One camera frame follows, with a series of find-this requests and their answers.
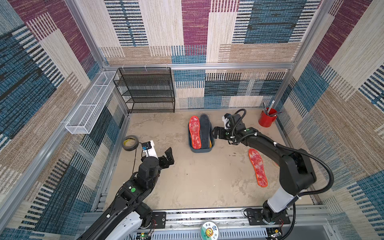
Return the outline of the dark grey felt insole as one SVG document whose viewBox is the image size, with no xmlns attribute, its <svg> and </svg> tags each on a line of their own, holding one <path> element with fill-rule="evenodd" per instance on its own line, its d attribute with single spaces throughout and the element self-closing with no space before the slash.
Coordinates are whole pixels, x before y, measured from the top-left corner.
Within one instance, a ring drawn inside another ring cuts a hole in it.
<svg viewBox="0 0 384 240">
<path fill-rule="evenodd" d="M 206 114 L 200 116 L 201 149 L 211 148 L 211 122 Z"/>
</svg>

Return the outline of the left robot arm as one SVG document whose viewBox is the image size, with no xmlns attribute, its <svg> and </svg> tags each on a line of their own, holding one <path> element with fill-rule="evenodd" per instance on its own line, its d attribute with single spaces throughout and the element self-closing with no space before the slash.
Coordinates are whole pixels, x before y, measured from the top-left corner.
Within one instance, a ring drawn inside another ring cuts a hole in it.
<svg viewBox="0 0 384 240">
<path fill-rule="evenodd" d="M 79 239 L 122 240 L 140 228 L 152 227 L 153 210 L 144 200 L 154 190 L 161 170 L 174 163 L 172 148 L 168 148 L 161 157 L 147 154 L 139 170 L 122 185 L 110 206 Z"/>
</svg>

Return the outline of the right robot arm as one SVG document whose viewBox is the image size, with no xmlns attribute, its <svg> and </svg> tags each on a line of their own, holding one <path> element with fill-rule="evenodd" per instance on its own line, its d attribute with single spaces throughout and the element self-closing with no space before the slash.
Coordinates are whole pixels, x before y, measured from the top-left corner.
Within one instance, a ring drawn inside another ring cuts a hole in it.
<svg viewBox="0 0 384 240">
<path fill-rule="evenodd" d="M 260 213 L 266 224 L 274 224 L 287 214 L 287 208 L 300 197 L 299 194 L 317 180 L 312 162 L 307 152 L 288 150 L 255 128 L 247 128 L 243 123 L 245 115 L 240 109 L 235 114 L 225 114 L 223 127 L 215 127 L 212 131 L 215 139 L 227 140 L 230 145 L 243 144 L 260 151 L 279 166 L 280 187 L 275 194 L 263 204 Z"/>
</svg>

